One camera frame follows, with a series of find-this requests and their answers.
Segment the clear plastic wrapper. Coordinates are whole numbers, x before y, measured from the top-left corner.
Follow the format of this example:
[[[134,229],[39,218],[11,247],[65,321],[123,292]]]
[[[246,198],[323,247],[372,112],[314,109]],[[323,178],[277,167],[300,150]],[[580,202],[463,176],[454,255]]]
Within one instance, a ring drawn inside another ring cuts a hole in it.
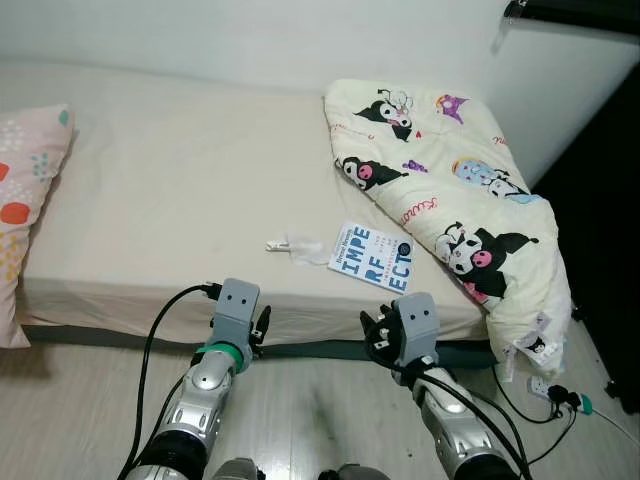
[[[296,232],[287,232],[280,239],[266,241],[264,251],[285,255],[296,266],[325,266],[329,264],[328,253],[326,253],[323,242]]]

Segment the black wall shelf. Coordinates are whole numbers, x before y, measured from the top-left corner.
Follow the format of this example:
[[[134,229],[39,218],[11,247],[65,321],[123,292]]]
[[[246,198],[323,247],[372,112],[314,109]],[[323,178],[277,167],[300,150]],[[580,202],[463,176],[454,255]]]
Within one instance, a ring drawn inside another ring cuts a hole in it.
[[[488,50],[553,52],[640,49],[639,0],[502,0]]]

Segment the white book with blue letters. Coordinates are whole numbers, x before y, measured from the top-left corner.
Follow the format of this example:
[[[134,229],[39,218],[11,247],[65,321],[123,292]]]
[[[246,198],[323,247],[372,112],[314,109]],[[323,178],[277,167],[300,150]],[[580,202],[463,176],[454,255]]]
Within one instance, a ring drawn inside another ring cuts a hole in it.
[[[413,242],[347,221],[335,238],[326,268],[397,294],[410,289]]]

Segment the dark teal bed frame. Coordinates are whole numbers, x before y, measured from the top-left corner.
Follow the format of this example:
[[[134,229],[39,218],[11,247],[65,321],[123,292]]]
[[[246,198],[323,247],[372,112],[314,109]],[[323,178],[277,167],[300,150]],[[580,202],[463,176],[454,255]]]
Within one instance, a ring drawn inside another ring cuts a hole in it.
[[[32,343],[77,344],[77,346],[101,346],[125,349],[142,349],[145,338],[91,326],[26,326],[27,337]],[[436,343],[439,364],[447,369],[489,369],[498,365],[486,340],[439,340]],[[340,360],[367,360],[361,340],[319,340],[300,344],[265,346],[270,358],[340,358]]]

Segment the grey robot left leg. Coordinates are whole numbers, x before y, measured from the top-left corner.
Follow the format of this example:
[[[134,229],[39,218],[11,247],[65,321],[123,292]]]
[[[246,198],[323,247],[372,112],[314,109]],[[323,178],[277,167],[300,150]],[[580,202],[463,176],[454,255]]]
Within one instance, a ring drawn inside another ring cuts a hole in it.
[[[265,472],[250,458],[233,458],[216,468],[210,480],[265,480]]]

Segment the white power strip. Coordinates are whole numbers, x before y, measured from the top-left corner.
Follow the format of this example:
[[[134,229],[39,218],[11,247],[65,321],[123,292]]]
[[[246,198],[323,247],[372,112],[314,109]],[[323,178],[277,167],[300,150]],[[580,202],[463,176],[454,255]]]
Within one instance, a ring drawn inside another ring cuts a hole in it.
[[[563,397],[562,387],[549,383],[547,379],[540,378],[540,376],[530,376],[529,380],[527,380],[527,388],[529,388],[532,396],[553,404],[561,402]]]

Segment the bed with cream sheet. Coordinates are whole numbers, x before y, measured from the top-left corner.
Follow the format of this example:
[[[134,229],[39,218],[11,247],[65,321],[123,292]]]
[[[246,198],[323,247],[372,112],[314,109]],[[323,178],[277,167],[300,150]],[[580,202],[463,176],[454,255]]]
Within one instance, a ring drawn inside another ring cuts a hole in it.
[[[433,294],[447,339],[488,338],[485,314],[335,166],[323,93],[270,93],[64,65],[0,64],[0,113],[76,116],[17,288],[24,324],[146,333],[166,298],[234,276],[275,308],[271,344],[355,340],[355,315],[398,296],[264,251],[296,232],[332,255],[347,221],[407,236],[407,293]]]

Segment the cream cartoon print quilt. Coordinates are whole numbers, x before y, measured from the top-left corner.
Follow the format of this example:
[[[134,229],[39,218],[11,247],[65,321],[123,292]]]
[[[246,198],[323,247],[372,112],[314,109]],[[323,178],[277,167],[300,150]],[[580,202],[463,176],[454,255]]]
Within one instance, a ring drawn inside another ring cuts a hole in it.
[[[499,360],[558,378],[572,300],[556,214],[522,177],[488,106],[372,79],[338,79],[323,101],[335,168],[484,311]]]

